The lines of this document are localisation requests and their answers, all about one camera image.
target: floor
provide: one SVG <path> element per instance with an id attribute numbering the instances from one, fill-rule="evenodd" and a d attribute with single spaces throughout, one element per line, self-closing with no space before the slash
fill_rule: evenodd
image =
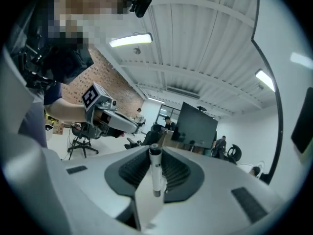
<path id="1" fill-rule="evenodd" d="M 67 148 L 71 147 L 71 143 L 75 136 L 72 134 L 72 131 L 69 128 L 65 128 L 62 135 L 53 134 L 52 138 L 47 141 L 48 148 L 54 150 L 60 157 L 60 159 L 68 159 L 69 154 L 67 153 Z M 87 157 L 93 156 L 102 156 L 114 152 L 119 152 L 125 150 L 124 145 L 129 144 L 127 138 L 131 138 L 133 141 L 141 140 L 145 138 L 144 134 L 125 134 L 124 137 L 113 138 L 113 137 L 101 137 L 97 140 L 91 140 L 92 148 L 95 148 L 99 151 L 99 154 L 96 155 L 94 151 L 86 149 Z M 75 149 L 73 151 L 72 159 L 80 159 L 84 157 L 82 149 Z"/>

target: black shirt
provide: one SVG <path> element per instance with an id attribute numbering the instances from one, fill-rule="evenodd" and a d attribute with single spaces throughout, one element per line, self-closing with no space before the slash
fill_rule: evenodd
<path id="1" fill-rule="evenodd" d="M 164 128 L 165 128 L 165 129 L 168 129 L 169 131 L 174 131 L 175 127 L 176 127 L 176 125 L 175 125 L 174 122 L 171 122 L 170 124 L 166 124 L 166 125 L 164 126 Z"/>

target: black rubber pad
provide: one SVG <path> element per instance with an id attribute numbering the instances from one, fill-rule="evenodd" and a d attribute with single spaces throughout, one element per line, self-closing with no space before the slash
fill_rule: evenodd
<path id="1" fill-rule="evenodd" d="M 81 166 L 69 168 L 69 169 L 67 169 L 67 172 L 68 172 L 68 174 L 73 174 L 73 173 L 76 173 L 76 172 L 80 172 L 82 170 L 87 170 L 87 167 L 81 165 Z"/>
<path id="2" fill-rule="evenodd" d="M 238 203 L 243 208 L 244 212 L 250 219 L 251 223 L 259 221 L 267 215 L 264 208 L 258 201 L 247 191 L 246 188 L 237 188 L 231 191 Z"/>

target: ceiling light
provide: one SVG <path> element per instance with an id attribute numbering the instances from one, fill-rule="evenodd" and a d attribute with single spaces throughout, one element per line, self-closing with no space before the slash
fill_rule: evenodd
<path id="1" fill-rule="evenodd" d="M 258 79 L 260 79 L 263 83 L 265 83 L 268 87 L 270 87 L 272 91 L 275 92 L 275 88 L 274 88 L 272 79 L 271 79 L 268 75 L 266 75 L 266 74 L 264 73 L 264 71 L 258 70 L 258 71 L 256 72 L 255 76 L 256 76 Z"/>
<path id="2" fill-rule="evenodd" d="M 293 52 L 290 56 L 290 61 L 313 70 L 313 60 L 307 56 Z"/>
<path id="3" fill-rule="evenodd" d="M 162 103 L 162 104 L 165 104 L 165 102 L 162 102 L 162 101 L 160 101 L 160 100 L 156 100 L 156 99 L 151 98 L 151 97 L 149 97 L 148 99 L 153 100 L 153 101 L 156 101 L 156 102 L 159 102 L 159 103 Z"/>
<path id="4" fill-rule="evenodd" d="M 122 45 L 134 45 L 142 43 L 151 43 L 152 42 L 151 33 L 136 34 L 129 37 L 118 38 L 109 42 L 111 47 L 118 47 Z"/>

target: white wall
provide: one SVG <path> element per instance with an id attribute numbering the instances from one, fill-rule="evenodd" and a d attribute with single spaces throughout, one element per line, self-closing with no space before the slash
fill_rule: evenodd
<path id="1" fill-rule="evenodd" d="M 141 107 L 141 113 L 146 118 L 146 124 L 142 130 L 143 133 L 147 133 L 148 131 L 150 131 L 151 126 L 157 119 L 157 115 L 160 111 L 161 106 L 161 103 L 149 99 L 143 102 L 143 105 Z"/>
<path id="2" fill-rule="evenodd" d="M 311 161 L 301 164 L 291 134 L 306 90 L 313 86 L 313 70 L 291 62 L 292 53 L 313 59 L 297 20 L 280 0 L 260 0 L 254 40 L 267 59 L 280 92 L 283 109 L 283 141 L 270 186 L 283 198 L 293 198 L 302 185 Z"/>
<path id="3" fill-rule="evenodd" d="M 235 144 L 242 156 L 238 164 L 257 165 L 264 161 L 264 173 L 268 173 L 273 162 L 277 137 L 278 113 L 276 105 L 228 119 L 222 119 L 217 126 L 218 139 L 226 136 L 226 150 Z"/>

